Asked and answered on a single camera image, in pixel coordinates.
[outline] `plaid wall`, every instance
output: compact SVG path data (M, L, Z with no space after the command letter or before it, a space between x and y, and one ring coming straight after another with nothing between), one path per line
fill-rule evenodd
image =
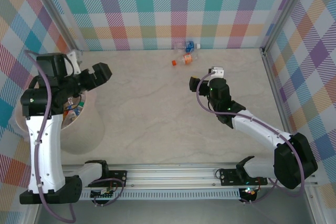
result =
M299 0L269 60L294 132L308 137L336 217L336 0Z
M269 28L267 30L266 36L264 37L264 40L261 43L261 47L263 47L263 48L265 47L265 44L266 44L266 42L267 42L270 34L273 31L274 25L278 22L278 20L279 20L279 18L281 16L282 11L283 11L285 5L287 4L287 1L288 0L282 0L281 1L281 4L278 7L278 10L277 10L277 12L276 12L276 14L275 14L275 16L274 16L274 18L272 20L272 23L270 24L270 26L269 26Z
M170 49L186 39L200 42L202 48L259 48L281 4L281 0L54 2L83 50Z
M68 47L40 0L0 0L0 223L19 222L25 206L19 194L30 178L29 143L8 120L21 93L33 78L23 50L39 53Z

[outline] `clear plastic bottle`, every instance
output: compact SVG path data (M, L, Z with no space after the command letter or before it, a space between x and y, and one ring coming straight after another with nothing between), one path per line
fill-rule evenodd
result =
M197 54L187 53L185 55L179 56L176 60L172 60L172 64L173 64L173 66L187 65L187 64L190 64L191 62L193 62L197 59L198 59Z
M81 113L85 103L85 95L82 94L81 98L68 98L68 102L64 105L64 109L68 110L64 112L64 120L62 122L62 129L68 126L71 122L73 122Z
M193 41L177 42L174 44L174 50L176 52L194 52L196 49L200 49L201 44L194 43Z

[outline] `purple cable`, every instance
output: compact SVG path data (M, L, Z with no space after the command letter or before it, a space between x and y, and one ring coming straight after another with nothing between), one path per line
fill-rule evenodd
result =
M276 222L275 222L274 220L272 220L272 218L270 218L270 217L269 217L267 214L265 214L263 211L261 211L261 210L259 210L257 207L255 207L254 204L255 204L255 203L258 203L258 202L262 201L263 199L266 199L268 196L270 196L271 193L273 192L273 190L274 190L275 185L276 185L277 182L278 182L278 180L275 181L275 184L273 184L272 188L271 188L271 189L270 189L264 196L262 196L262 197L259 198L259 199L256 199L255 201L247 201L247 200L245 200L245 199L241 199L241 200L244 201L244 202L250 203L251 206L252 206L254 209L256 209L259 213L261 213L263 216L265 216L266 219L271 220L271 221L272 221L273 223L275 223L275 224L276 224Z
M41 199L41 202L42 202L43 206L52 216L54 216L56 219L58 219L62 222L65 222L65 223L75 223L76 222L76 216L75 216L75 212L73 211L72 204L70 204L70 212L71 212L72 220L65 219L65 218L57 215L48 206L48 203L46 202L46 199L44 198L42 187L39 186L41 184L41 179L40 179L40 172L39 172L39 167L38 167L38 150L39 150L39 146L40 146L39 144L41 142L41 137L42 137L43 131L46 127L46 123L47 123L47 120L48 120L48 114L49 114L50 107L51 107L51 87L50 87L50 84L49 84L49 81L48 81L48 78L47 78L46 74L43 72L42 68L36 62L36 60L34 60L29 54L36 55L36 56L38 56L38 54L33 52L33 51L25 50L25 55L27 56L27 58L29 60L31 60L31 62L37 68L41 77L43 78L43 80L46 84L47 93L48 93L46 112L44 113L43 121L42 121L41 128L40 128L40 132L37 135L37 140L36 140L37 144L35 145L35 149L34 149L34 168L35 168L36 183L37 183L37 187L38 187L38 194L40 195L40 199Z
M196 98L197 98L197 101L198 103L200 104L200 106L207 112L209 113L213 113L213 114L216 114L216 115L235 115L235 116L241 116L243 118L246 118L246 119L249 119L251 121L255 121L256 123L260 124L261 126L265 127L266 129L270 130L271 132L273 132L274 134L278 135L278 132L274 129L272 129L270 126L268 126L267 124L265 124L264 122L262 121L259 121L257 119L254 119L250 116L247 116L247 115L242 115L242 114L239 114L239 113L233 113L233 112L216 112L216 111L212 111L212 110L209 110L207 107L205 107L202 103L201 103L201 100L200 100L200 95L199 95L199 88L202 84L202 82L209 76L211 76L212 74L214 74L214 72L211 72L211 73L208 73L207 75L205 75L201 80L200 82L198 83L197 85L197 88L196 88ZM276 186L276 187L279 187L281 188L282 191L284 191L287 195L291 196L291 197L299 197L303 194L304 192L304 184L305 184L305 181L304 181L304 172L303 172L303 167L302 167L302 162L300 160L300 157L299 157L299 154L297 153L297 151L295 150L295 148L292 146L292 144L282 135L279 135L279 137L284 140L284 142L289 146L289 148L291 149L291 151L294 153L294 156L298 162L298 165L299 165L299 169L300 169L300 176L301 176L301 186L300 186L300 190L299 190L299 193L297 194L292 194L290 192L287 192L287 191L284 191L283 188L281 188L279 185L277 185L277 181L276 182L273 182L271 179L271 183L273 184L273 188Z
M109 200L106 204L98 204L96 202L96 197L94 197L93 198L93 202L96 204L96 206L100 206L100 207L108 206L108 205L114 203L121 196L122 192L124 191L124 182L122 180L120 180L120 179L117 179L117 178L103 178L103 179L95 180L94 182L92 182L92 184L99 183L99 182L104 182L104 181L117 181L117 182L120 182L122 188L121 188L121 191L118 194L118 196L116 196L116 198L114 198L112 200Z

